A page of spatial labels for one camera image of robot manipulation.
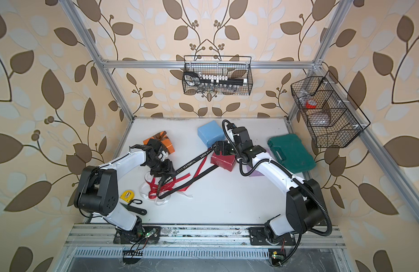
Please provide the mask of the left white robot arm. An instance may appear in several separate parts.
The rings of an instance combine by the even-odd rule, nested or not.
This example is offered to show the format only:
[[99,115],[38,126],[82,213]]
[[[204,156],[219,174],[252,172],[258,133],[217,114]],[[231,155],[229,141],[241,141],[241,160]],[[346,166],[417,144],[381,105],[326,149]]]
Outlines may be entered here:
[[153,174],[172,175],[174,168],[168,155],[167,147],[150,139],[146,145],[131,146],[128,153],[108,163],[85,167],[75,192],[74,207],[98,214],[120,230],[135,231],[141,220],[119,203],[118,181],[140,166],[150,168]]

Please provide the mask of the brown satin ribbon bow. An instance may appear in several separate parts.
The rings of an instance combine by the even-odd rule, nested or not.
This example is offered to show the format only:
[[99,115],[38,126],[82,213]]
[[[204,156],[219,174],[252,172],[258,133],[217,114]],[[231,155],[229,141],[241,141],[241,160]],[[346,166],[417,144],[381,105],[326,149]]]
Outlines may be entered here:
[[163,142],[166,141],[167,139],[169,139],[169,137],[167,136],[167,132],[166,131],[161,131],[153,136],[151,136],[150,138],[146,139],[144,141],[144,144],[146,145],[150,139],[155,139],[157,141]]

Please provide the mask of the white satin ribbon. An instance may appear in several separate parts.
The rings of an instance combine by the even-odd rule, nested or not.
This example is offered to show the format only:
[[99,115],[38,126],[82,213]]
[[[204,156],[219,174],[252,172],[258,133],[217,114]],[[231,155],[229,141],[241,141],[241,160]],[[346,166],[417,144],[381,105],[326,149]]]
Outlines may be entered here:
[[174,178],[172,182],[163,185],[160,190],[158,190],[161,178],[154,177],[150,172],[146,172],[144,181],[139,188],[139,194],[145,200],[152,201],[157,206],[167,204],[173,195],[180,195],[183,198],[193,199],[193,195],[187,192],[190,187],[189,185],[180,188],[181,185],[184,185],[190,180],[191,175],[187,173],[186,175]]

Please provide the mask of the red satin ribbon bow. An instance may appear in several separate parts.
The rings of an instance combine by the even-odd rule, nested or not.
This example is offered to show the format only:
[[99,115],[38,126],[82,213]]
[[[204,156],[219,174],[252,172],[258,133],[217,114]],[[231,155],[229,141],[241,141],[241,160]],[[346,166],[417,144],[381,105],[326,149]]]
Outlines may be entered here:
[[[157,182],[156,179],[153,177],[150,181],[146,181],[144,185],[149,186],[149,192],[145,195],[150,200],[155,200],[159,197],[168,197],[173,193],[176,192],[185,192],[194,182],[198,181],[200,178],[202,178],[205,173],[202,171],[203,166],[205,165],[205,162],[207,160],[207,156],[204,157],[198,157],[197,159],[194,159],[187,163],[186,165],[183,165],[180,169],[176,171],[177,175],[171,178],[169,181],[163,183],[160,186],[160,181]],[[189,169],[194,164],[199,163],[198,169],[194,173],[193,177],[185,182],[182,185],[178,185],[179,182],[187,180],[191,175],[185,174],[183,176],[177,177],[178,174],[181,174],[185,170]]]

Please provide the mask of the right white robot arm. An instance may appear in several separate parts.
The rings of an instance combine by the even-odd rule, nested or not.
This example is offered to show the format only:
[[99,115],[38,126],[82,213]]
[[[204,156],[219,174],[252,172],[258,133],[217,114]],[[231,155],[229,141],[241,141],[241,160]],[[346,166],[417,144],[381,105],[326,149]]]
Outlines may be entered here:
[[254,145],[244,126],[238,127],[223,120],[222,130],[226,140],[213,144],[214,152],[217,155],[234,155],[242,176],[248,177],[258,171],[285,193],[284,214],[265,223],[269,239],[276,239],[290,232],[299,235],[312,232],[319,236],[330,236],[332,222],[317,181],[297,176],[263,147]]

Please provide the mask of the dark red gift box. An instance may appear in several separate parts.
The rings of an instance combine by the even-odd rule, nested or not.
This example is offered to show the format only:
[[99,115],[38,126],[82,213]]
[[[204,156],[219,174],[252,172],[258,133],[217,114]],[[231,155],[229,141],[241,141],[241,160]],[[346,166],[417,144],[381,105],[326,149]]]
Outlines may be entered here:
[[234,155],[216,155],[213,153],[211,155],[211,163],[221,167],[224,170],[232,172],[236,164],[236,159]]

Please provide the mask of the orange gift box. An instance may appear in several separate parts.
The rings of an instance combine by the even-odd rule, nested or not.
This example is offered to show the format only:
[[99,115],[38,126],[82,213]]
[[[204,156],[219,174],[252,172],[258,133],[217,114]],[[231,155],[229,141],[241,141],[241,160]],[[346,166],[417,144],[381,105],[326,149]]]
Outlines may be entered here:
[[172,154],[172,153],[175,152],[172,141],[167,136],[166,131],[161,131],[161,132],[151,136],[150,138],[148,138],[146,140],[143,140],[143,144],[144,145],[149,145],[150,142],[154,143],[155,140],[157,140],[160,144],[162,144],[164,151],[167,152],[168,154]]

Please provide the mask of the blue gift box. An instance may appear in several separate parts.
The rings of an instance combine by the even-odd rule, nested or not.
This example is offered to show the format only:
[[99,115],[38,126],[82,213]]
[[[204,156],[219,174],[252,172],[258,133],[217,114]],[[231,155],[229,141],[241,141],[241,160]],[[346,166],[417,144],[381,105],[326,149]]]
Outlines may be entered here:
[[207,148],[212,147],[217,141],[226,139],[223,129],[216,121],[198,127],[198,136]]

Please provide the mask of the purple gift box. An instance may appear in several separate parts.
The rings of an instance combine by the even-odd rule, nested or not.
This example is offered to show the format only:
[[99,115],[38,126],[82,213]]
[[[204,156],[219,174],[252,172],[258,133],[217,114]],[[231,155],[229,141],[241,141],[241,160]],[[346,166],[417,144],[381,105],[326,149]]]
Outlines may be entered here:
[[272,154],[270,152],[270,150],[268,148],[266,148],[266,152],[264,153],[260,153],[258,154],[256,157],[254,157],[251,161],[250,164],[246,165],[246,170],[247,173],[250,172],[252,170],[253,167],[255,167],[255,165],[260,162],[261,160],[264,159],[264,162],[260,163],[257,168],[255,170],[253,170],[251,172],[251,174],[249,175],[250,177],[253,176],[264,176],[264,174],[262,172],[260,172],[261,170],[264,169],[264,166],[268,166],[270,165],[270,160],[272,160]]

